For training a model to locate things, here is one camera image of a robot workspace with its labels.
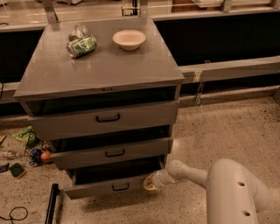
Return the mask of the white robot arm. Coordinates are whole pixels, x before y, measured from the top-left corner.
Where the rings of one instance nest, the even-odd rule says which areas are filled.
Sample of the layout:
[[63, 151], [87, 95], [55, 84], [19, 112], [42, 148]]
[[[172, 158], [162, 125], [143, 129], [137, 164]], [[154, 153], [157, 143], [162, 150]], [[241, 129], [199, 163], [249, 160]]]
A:
[[148, 191], [190, 180], [206, 190], [207, 224], [259, 224], [257, 214], [268, 208], [268, 187], [232, 159], [215, 161], [208, 171], [172, 160], [143, 182]]

